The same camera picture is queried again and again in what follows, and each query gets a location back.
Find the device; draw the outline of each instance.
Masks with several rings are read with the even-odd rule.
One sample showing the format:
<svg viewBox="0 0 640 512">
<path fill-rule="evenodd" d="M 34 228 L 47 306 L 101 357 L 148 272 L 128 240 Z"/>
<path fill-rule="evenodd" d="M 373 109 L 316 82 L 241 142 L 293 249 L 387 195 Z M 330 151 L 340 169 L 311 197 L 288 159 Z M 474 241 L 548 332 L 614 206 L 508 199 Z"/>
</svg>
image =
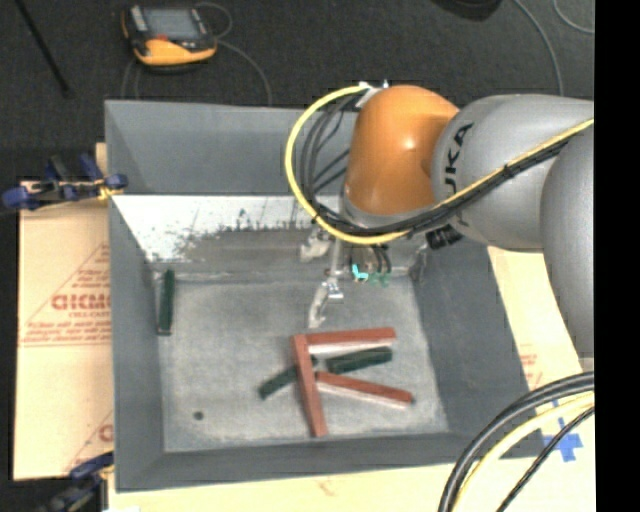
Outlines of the device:
<svg viewBox="0 0 640 512">
<path fill-rule="evenodd" d="M 141 7 L 122 11 L 122 30 L 136 58 L 156 71 L 206 62 L 217 50 L 209 26 L 194 7 Z"/>
</svg>

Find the blue clamp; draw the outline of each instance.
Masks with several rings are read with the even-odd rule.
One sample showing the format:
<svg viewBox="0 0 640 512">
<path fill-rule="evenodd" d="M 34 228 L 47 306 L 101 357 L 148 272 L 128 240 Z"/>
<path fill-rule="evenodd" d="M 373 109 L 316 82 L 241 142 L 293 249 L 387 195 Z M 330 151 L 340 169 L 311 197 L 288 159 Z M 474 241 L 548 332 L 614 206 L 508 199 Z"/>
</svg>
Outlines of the blue clamp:
<svg viewBox="0 0 640 512">
<path fill-rule="evenodd" d="M 114 463 L 113 452 L 107 452 L 90 459 L 72 469 L 69 477 L 77 482 L 56 494 L 49 503 L 38 510 L 43 512 L 76 512 L 96 494 L 98 487 L 104 489 L 104 480 L 100 472 Z"/>
<path fill-rule="evenodd" d="M 44 170 L 44 179 L 26 186 L 13 187 L 2 194 L 7 208 L 36 210 L 43 206 L 98 197 L 103 191 L 122 190 L 129 180 L 124 174 L 112 174 L 106 178 L 95 160 L 88 153 L 79 157 L 82 176 L 71 181 L 72 176 L 59 156 L 52 156 Z"/>
</svg>

